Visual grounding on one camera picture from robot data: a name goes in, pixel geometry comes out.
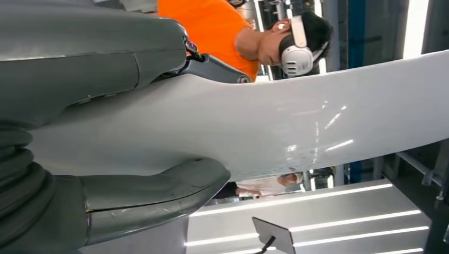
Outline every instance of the man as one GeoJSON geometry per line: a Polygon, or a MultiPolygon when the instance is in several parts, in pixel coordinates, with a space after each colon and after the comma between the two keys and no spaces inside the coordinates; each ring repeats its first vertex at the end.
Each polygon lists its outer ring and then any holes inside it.
{"type": "Polygon", "coordinates": [[[272,196],[283,193],[285,187],[302,182],[300,173],[290,173],[278,177],[270,176],[241,182],[229,182],[214,197],[215,199],[238,196],[272,196]]]}
{"type": "MultiPolygon", "coordinates": [[[[280,20],[265,32],[252,30],[245,19],[225,0],[158,0],[158,15],[178,21],[201,53],[208,53],[255,80],[259,65],[279,65],[281,41],[292,36],[290,20],[280,20]]],[[[307,46],[320,50],[330,40],[332,28],[313,12],[302,22],[307,46]]],[[[323,57],[329,48],[315,60],[323,57]]]]}

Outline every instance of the robotic arm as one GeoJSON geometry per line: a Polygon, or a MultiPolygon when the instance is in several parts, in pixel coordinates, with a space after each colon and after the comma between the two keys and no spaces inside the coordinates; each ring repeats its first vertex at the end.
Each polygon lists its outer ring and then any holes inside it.
{"type": "Polygon", "coordinates": [[[0,17],[0,252],[61,253],[152,228],[195,212],[230,178],[211,159],[154,176],[53,176],[34,163],[27,131],[68,106],[184,73],[249,79],[189,48],[169,19],[17,0],[2,1],[0,17]]]}

